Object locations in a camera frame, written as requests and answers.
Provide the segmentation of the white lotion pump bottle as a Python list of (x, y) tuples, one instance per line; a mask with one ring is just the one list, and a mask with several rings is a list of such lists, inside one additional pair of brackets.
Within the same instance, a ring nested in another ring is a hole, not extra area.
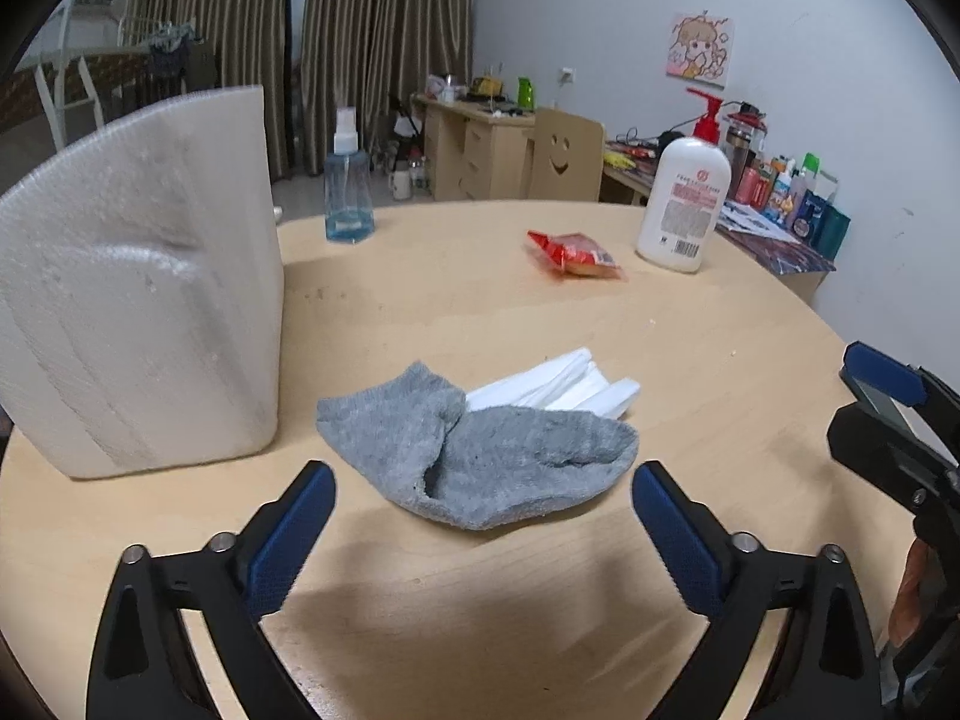
[(731, 187), (731, 165), (719, 148), (722, 99), (688, 88), (706, 101), (692, 135), (661, 153), (635, 242), (641, 259), (679, 273), (697, 273)]

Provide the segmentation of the grey sock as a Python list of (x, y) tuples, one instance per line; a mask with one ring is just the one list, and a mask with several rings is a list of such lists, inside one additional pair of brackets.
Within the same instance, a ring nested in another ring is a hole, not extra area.
[(635, 427), (589, 411), (498, 405), (416, 362), (389, 382), (323, 398), (316, 427), (392, 504), (481, 532), (589, 502), (635, 463)]

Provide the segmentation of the white styrofoam box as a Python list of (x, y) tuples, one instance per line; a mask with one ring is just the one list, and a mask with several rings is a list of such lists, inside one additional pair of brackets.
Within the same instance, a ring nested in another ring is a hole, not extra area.
[(283, 294), (262, 89), (153, 104), (3, 195), (3, 408), (75, 479), (255, 454)]

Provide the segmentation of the anime girl wall picture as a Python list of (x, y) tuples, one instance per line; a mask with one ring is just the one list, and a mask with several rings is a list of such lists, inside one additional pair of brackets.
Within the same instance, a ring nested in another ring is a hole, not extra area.
[(732, 62), (736, 25), (731, 18), (677, 15), (670, 28), (665, 73), (687, 82), (724, 88)]

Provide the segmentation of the white cloth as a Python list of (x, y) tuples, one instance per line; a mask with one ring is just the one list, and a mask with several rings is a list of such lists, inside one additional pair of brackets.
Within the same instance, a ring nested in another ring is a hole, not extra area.
[(469, 411), (517, 406), (545, 411), (584, 411), (620, 419), (638, 398), (633, 379), (608, 380), (587, 348), (547, 359), (539, 366), (475, 388), (466, 395)]

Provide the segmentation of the toiletry bottles cluster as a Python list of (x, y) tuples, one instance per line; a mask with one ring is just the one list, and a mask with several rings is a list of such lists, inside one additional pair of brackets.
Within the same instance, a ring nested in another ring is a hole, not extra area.
[(732, 103), (721, 140), (732, 182), (716, 229), (775, 275), (830, 273), (851, 224), (836, 208), (839, 179), (814, 153), (768, 156), (766, 135), (765, 112)]

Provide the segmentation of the wooden smiley face chair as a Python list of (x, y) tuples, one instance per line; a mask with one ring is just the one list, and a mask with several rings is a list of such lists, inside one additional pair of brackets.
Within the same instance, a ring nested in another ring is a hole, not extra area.
[(597, 202), (604, 149), (601, 122), (560, 109), (537, 110), (527, 196), (531, 200)]

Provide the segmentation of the wooden desk with drawers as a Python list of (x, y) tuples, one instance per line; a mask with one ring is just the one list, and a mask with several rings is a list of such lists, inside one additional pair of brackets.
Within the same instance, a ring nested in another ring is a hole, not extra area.
[(433, 199), (522, 200), (529, 192), (535, 115), (494, 114), (478, 103), (444, 103), (423, 94), (423, 142)]

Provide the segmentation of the green bottle on desk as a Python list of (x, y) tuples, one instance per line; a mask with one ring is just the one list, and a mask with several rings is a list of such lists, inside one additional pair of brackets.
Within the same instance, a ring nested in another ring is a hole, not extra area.
[(535, 86), (528, 76), (517, 78), (516, 104), (522, 110), (535, 109)]

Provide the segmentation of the brown striped curtains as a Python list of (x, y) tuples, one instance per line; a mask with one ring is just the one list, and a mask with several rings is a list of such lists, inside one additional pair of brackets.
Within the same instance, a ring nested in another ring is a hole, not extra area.
[(472, 0), (128, 0), (139, 21), (192, 25), (224, 86), (263, 93), (270, 176), (319, 172), (337, 109), (358, 115), (369, 145), (391, 99), (433, 75), (465, 80)]

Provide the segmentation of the metal bunk bed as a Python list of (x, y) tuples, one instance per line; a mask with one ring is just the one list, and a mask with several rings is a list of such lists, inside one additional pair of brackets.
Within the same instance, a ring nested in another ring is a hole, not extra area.
[(65, 0), (2, 82), (2, 187), (110, 122), (219, 84), (194, 21), (132, 15), (128, 0)]

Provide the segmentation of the red snack packet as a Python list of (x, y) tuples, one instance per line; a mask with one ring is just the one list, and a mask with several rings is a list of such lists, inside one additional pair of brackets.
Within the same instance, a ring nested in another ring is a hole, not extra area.
[(620, 278), (622, 269), (607, 250), (584, 234), (553, 236), (545, 232), (529, 231), (527, 240), (545, 265), (556, 273), (578, 278)]

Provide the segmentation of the blue spray bottle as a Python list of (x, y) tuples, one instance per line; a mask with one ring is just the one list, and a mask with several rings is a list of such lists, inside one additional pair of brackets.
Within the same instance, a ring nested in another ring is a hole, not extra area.
[(359, 148), (356, 109), (339, 107), (332, 151), (325, 160), (325, 237), (356, 244), (374, 232), (370, 158)]

